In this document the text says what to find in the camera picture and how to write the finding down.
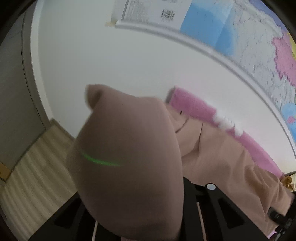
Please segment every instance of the wooden floor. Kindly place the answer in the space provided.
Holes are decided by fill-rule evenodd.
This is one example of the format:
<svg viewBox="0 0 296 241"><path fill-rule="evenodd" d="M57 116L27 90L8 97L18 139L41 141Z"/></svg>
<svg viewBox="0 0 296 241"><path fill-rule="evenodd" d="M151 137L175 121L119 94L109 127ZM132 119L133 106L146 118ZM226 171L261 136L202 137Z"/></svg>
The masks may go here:
<svg viewBox="0 0 296 241"><path fill-rule="evenodd" d="M0 194L0 205L19 241L28 240L76 192L63 165L72 142L53 125L11 173Z"/></svg>

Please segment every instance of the green laser line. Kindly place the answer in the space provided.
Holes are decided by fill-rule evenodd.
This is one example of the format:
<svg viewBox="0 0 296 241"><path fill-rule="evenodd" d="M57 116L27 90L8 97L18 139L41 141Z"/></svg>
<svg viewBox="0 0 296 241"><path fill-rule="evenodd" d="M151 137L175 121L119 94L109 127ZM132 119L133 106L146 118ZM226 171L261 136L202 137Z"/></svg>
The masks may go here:
<svg viewBox="0 0 296 241"><path fill-rule="evenodd" d="M95 159L95 158L92 158L91 156L85 154L85 153L81 153L82 156L89 160L89 161L92 161L96 164L100 164L100 165L103 165L103 166L112 166L112 167L120 167L121 165L117 164L117 163L114 163L114 162L107 162L107 161L101 161L101 160L98 160L98 159Z"/></svg>

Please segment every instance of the pink fabric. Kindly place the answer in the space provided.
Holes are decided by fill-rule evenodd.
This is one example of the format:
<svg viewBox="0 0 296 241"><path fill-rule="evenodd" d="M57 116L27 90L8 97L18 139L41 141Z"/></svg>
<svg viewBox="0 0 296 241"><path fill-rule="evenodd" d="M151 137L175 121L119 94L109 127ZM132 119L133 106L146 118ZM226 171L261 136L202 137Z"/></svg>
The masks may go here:
<svg viewBox="0 0 296 241"><path fill-rule="evenodd" d="M217 110L186 90L176 87L169 104L176 110L182 111L193 118L218 126L213 121L213 117ZM238 140L249 151L253 161L260 168L273 173L278 178L283 177L283 172L278 168L267 152L264 151L264 149L251 136L243 132L241 136L237 137L234 134L234 128L227 131L227 133Z"/></svg>

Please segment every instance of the barcode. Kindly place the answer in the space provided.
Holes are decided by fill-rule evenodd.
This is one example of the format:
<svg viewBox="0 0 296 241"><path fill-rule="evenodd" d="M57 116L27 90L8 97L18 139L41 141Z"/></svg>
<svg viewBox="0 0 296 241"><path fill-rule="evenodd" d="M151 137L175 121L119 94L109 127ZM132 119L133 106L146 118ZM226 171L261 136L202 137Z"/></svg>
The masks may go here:
<svg viewBox="0 0 296 241"><path fill-rule="evenodd" d="M176 13L175 11L164 9L163 12L161 13L161 19L172 21L174 19L175 13Z"/></svg>

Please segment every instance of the door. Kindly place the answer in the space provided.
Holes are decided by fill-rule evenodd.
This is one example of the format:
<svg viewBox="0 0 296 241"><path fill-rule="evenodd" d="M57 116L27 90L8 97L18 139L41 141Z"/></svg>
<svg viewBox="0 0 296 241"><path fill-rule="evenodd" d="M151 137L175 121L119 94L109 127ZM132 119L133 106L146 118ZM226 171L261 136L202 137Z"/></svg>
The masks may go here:
<svg viewBox="0 0 296 241"><path fill-rule="evenodd" d="M24 14L0 45L0 162L10 170L45 130L30 96L22 60Z"/></svg>

